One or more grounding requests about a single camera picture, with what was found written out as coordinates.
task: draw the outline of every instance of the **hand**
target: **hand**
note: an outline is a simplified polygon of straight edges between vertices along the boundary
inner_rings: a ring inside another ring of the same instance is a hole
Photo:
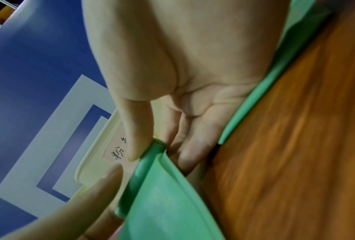
[[[189,172],[265,75],[290,0],[83,0],[89,43],[135,160],[153,137]]]
[[[109,239],[123,223],[108,208],[119,190],[122,176],[122,166],[115,166],[106,178],[80,198],[68,202],[50,216],[11,233],[4,240]]]

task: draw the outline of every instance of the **green material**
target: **green material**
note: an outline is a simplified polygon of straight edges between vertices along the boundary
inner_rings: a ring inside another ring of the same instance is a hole
[[[155,156],[162,153],[166,149],[166,144],[160,140],[154,139],[152,145],[140,158],[137,167],[135,168],[129,183],[127,184],[122,197],[119,199],[118,206],[115,209],[115,214],[125,219],[133,201],[142,186],[144,179],[150,170],[152,163],[154,162]]]
[[[241,107],[234,114],[225,127],[219,144],[223,144],[236,126],[254,107],[254,105],[267,92],[272,84],[278,79],[291,61],[300,53],[301,49],[316,33],[324,20],[330,15],[330,11],[321,11],[313,15],[307,15],[303,20],[293,25],[286,33],[280,47],[275,53],[274,61],[267,76],[246,98]]]
[[[154,159],[118,239],[224,240],[209,210],[167,154],[155,154]]]

